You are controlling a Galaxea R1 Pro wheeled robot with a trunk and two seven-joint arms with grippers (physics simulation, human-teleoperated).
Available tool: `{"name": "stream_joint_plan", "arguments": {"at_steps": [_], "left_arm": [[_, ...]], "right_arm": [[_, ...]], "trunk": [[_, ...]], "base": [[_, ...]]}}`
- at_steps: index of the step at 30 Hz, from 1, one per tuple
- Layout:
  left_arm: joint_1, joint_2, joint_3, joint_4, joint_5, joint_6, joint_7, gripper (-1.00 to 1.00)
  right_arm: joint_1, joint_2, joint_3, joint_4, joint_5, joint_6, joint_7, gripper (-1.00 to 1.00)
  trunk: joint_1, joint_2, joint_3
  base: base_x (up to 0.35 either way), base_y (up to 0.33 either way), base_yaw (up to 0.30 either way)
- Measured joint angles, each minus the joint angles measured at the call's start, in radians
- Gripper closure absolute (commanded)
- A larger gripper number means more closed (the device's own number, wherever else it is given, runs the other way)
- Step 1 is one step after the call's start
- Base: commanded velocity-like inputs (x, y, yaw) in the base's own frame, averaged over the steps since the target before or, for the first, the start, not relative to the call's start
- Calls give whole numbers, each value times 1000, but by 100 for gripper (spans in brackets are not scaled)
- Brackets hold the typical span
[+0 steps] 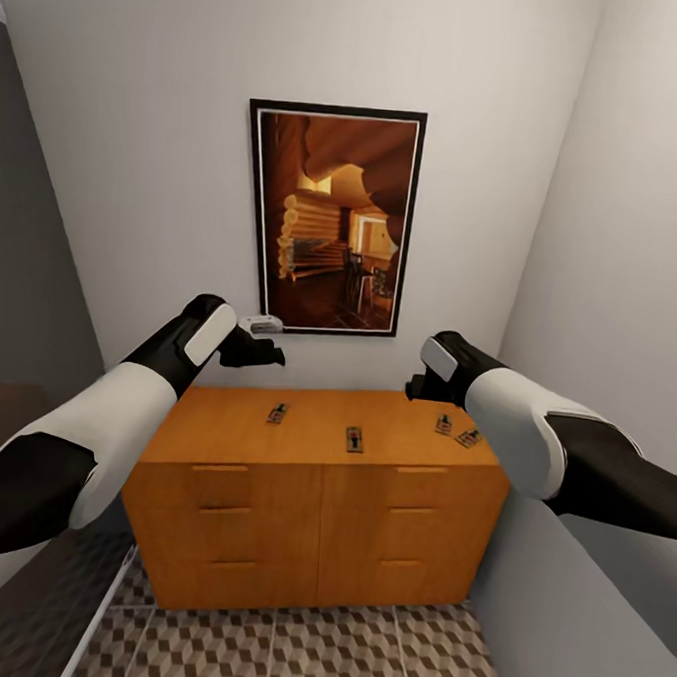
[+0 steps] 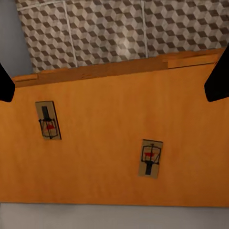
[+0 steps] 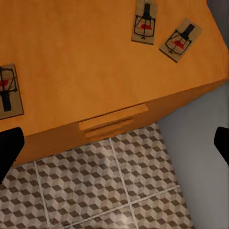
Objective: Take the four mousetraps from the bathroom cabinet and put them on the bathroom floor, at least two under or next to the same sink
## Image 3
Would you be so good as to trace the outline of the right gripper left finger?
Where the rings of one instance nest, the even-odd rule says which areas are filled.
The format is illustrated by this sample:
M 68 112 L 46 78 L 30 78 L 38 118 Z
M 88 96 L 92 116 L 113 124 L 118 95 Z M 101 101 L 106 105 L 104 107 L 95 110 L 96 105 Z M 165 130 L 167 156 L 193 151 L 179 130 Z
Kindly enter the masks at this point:
M 25 145 L 20 127 L 0 132 L 0 184 Z

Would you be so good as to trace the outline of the mousetrap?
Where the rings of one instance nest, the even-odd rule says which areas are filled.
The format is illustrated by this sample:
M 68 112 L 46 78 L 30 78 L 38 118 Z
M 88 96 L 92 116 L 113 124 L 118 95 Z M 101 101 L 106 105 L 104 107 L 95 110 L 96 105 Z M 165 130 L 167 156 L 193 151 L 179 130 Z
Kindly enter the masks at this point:
M 23 115 L 15 63 L 0 66 L 0 120 Z
M 192 20 L 185 18 L 159 50 L 178 63 L 202 31 Z
M 137 0 L 132 42 L 154 45 L 158 3 Z

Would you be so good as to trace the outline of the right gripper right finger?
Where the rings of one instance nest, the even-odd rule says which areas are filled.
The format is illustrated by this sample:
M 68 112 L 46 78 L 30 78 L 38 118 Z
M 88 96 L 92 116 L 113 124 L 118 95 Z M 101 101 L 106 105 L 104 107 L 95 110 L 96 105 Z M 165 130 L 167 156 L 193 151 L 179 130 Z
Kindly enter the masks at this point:
M 215 138 L 214 145 L 218 151 L 222 154 L 223 158 L 229 165 L 229 129 L 224 127 L 218 127 Z

